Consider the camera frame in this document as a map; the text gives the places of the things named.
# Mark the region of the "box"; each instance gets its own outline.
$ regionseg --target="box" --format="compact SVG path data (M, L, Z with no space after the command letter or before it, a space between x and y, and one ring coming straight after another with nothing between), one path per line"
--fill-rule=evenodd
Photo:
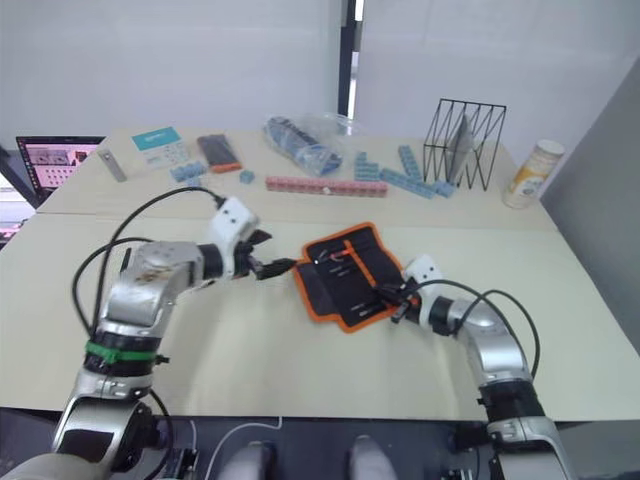
M151 168L176 165L189 160L187 147L173 127L131 137Z

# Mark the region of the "black pouch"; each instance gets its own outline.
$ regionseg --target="black pouch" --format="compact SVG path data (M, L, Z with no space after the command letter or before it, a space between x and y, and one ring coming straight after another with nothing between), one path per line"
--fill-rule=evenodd
M372 223L361 223L302 248L294 277L309 316L352 333L396 310L374 290L400 285L401 267Z

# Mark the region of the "table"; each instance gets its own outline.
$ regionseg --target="table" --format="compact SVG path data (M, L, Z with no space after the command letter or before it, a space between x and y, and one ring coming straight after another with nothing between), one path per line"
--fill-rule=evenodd
M123 216L121 211L128 213L138 201L131 187L126 192L135 200L121 195L117 202L95 200L90 204L85 191L77 194L75 205L65 203L70 198L67 185L79 188L77 178L89 178L86 172L95 164L83 166L71 179L76 181L65 184L52 197L51 205L47 202L0 252L2 406L62 408L81 365L85 338L70 302L71 277L80 261L113 232ZM102 192L127 186L107 184L106 178ZM220 181L230 188L231 178ZM143 178L140 182L155 188ZM244 186L238 186L238 195L244 198ZM265 204L275 195L261 190L259 184L253 188L255 198L262 196ZM360 202L380 202L381 208L387 208L385 201L402 206L403 197L396 198L395 189L390 188L392 196L386 200L342 199L343 210L349 213L333 222L320 215L320 207L314 210L320 220L281 221L277 209L271 209L274 204L264 211L259 204L256 211L265 219L263 228L274 239L261 245L257 256L268 260L299 254L305 242L351 225L350 215L355 215L354 205ZM441 203L455 206L458 193ZM496 193L484 194L487 199L478 201L499 211ZM301 210L307 199L338 200L278 195L286 196L289 203L295 201ZM178 218L177 207L168 204L164 211L136 220L127 235L205 241L212 208L205 197L197 200L202 205L196 210L197 196L184 199L185 204L194 202L193 215ZM106 197L98 194L96 198ZM416 199L428 208L434 202ZM460 204L467 201L460 197ZM70 211L54 211L62 208ZM640 418L640 384L629 381L638 378L640 358L566 242L544 211L536 209L531 211L538 213L529 218L537 218L537 226L532 221L485 215L488 226L483 228L469 218L475 228L468 228L466 214L460 213L453 220L437 215L435 220L429 218L435 222L431 226L402 225L408 218L376 222L385 245L401 262L428 252L448 278L479 290L503 288L527 306L541 336L536 388L549 416L561 421ZM370 213L375 217L379 212L370 209ZM41 248L45 242L47 250ZM117 257L112 271L118 266ZM517 270L522 264L526 270ZM81 286L85 301L93 294L95 268L86 275ZM513 306L497 303L531 358L526 322ZM408 323L381 321L352 335L345 335L336 325L314 324L291 275L265 282L245 278L184 294L160 351L172 361L156 369L154 385L176 415L485 419L484 411L475 404L477 392L465 355L455 341Z
M199 129L177 129L187 143L192 158L200 159L196 138L211 132ZM103 143L115 155L125 174L125 183L116 182L97 156L89 161L40 207L41 213L77 213L111 215L123 218L151 197L177 188L167 169L148 171L141 155L131 141L131 135L147 131L120 130ZM271 150L260 132L226 131L225 135L244 166L256 173L251 185L238 181L238 173L208 175L203 186L216 193L234 194L264 220L281 222L317 222L354 224L370 220L386 226L442 226L464 228L523 228L555 230L544 208L535 205L526 210L512 210L500 201L500 192L513 178L516 168L509 154L500 148L489 194L481 188L461 189L455 199L424 200L414 194L392 187L387 198L347 198L317 195L294 195L265 192L266 175L302 176L302 171L287 158ZM411 138L353 137L351 150L363 150L370 161L402 171L398 145L410 145L422 162L422 141ZM353 180L353 160L337 178ZM211 209L198 195L175 197L170 202L145 212L146 216L162 218L210 218Z

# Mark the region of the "laptop screen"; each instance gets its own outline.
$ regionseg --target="laptop screen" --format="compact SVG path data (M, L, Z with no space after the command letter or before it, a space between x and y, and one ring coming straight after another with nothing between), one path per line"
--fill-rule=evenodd
M104 137L16 137L36 195L44 201L98 147Z

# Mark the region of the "green tape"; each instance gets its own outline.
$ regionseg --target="green tape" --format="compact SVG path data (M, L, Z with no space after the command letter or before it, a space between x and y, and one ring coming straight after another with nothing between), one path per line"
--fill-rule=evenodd
M117 348L108 348L98 345L97 343L87 342L85 351L93 355L98 355L102 359L113 365L117 362L139 361L148 362L156 359L155 352L131 352L126 350L118 350Z

